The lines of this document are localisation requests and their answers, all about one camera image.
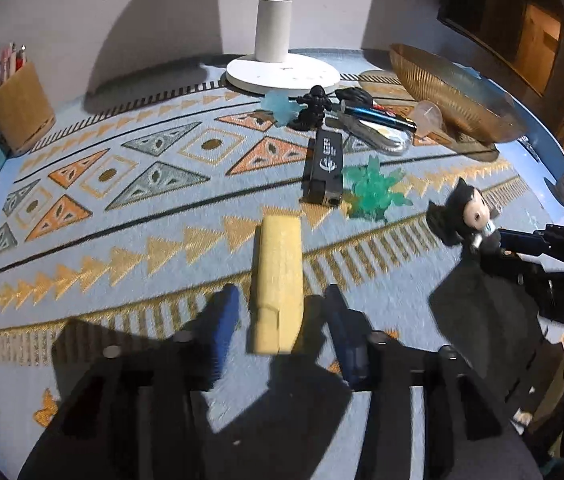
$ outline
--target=white lamp base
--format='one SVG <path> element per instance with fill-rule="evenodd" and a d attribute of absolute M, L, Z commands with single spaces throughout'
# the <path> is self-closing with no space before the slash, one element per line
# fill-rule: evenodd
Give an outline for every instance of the white lamp base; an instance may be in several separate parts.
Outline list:
<path fill-rule="evenodd" d="M 226 79 L 247 92 L 265 94 L 281 90 L 289 97 L 297 97 L 308 93 L 315 85 L 331 93 L 339 83 L 339 72 L 328 63 L 299 54 L 288 54 L 281 63 L 256 61 L 250 54 L 228 64 Z"/>

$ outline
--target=gray triangle pattern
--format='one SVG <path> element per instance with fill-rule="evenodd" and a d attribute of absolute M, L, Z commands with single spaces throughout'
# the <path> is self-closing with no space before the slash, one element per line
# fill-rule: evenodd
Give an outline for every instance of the gray triangle pattern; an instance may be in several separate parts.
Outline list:
<path fill-rule="evenodd" d="M 118 209 L 133 202 L 163 195 L 183 187 L 202 184 L 209 177 L 165 164 L 154 162 L 111 202 L 106 210 Z"/>
<path fill-rule="evenodd" d="M 9 193 L 6 196 L 6 200 L 4 201 L 4 205 L 2 206 L 2 211 L 4 214 L 9 217 L 11 213 L 15 211 L 17 206 L 24 200 L 24 198 L 29 194 L 29 192 L 38 184 L 40 179 L 38 178 L 36 181 L 27 184 L 20 189 Z"/>
<path fill-rule="evenodd" d="M 188 134 L 194 127 L 202 124 L 201 122 L 185 124 L 170 130 L 163 130 L 154 134 L 150 134 L 137 139 L 127 140 L 122 146 L 131 148 L 137 152 L 146 153 L 147 155 L 160 156 L 168 150 L 178 140 Z"/>
<path fill-rule="evenodd" d="M 342 153 L 362 153 L 370 152 L 370 150 L 371 149 L 363 140 L 360 140 L 352 135 L 348 136 L 348 139 L 342 147 Z"/>
<path fill-rule="evenodd" d="M 0 253 L 12 249 L 18 245 L 18 241 L 13 236 L 9 225 L 5 223 L 0 227 Z"/>

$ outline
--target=white wall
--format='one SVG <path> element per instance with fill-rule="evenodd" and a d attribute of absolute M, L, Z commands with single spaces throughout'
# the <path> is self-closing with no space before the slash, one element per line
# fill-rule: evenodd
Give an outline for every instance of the white wall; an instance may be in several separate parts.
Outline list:
<path fill-rule="evenodd" d="M 406 41 L 438 51 L 450 41 L 455 51 L 478 50 L 437 22 L 437 7 L 438 0 L 293 0 L 291 47 Z M 257 0 L 0 0 L 0 42 L 27 45 L 57 106 L 172 59 L 251 52 L 256 10 Z"/>

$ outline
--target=figurine face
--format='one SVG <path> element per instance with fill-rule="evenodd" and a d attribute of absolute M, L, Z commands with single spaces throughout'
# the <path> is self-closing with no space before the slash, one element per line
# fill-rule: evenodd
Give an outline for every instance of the figurine face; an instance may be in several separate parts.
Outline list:
<path fill-rule="evenodd" d="M 490 220 L 490 210 L 477 189 L 473 190 L 473 198 L 464 206 L 464 223 L 482 231 Z"/>

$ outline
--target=translucent green toy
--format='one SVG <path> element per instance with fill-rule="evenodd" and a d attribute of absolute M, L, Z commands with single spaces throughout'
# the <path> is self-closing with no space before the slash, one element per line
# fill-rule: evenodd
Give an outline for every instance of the translucent green toy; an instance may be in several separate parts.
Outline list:
<path fill-rule="evenodd" d="M 405 173 L 398 169 L 391 171 L 389 176 L 384 176 L 380 173 L 380 159 L 376 156 L 369 157 L 365 168 L 344 168 L 343 174 L 352 183 L 352 218 L 383 220 L 389 205 L 413 205 L 404 193 L 391 191 L 391 187 L 402 180 Z"/>

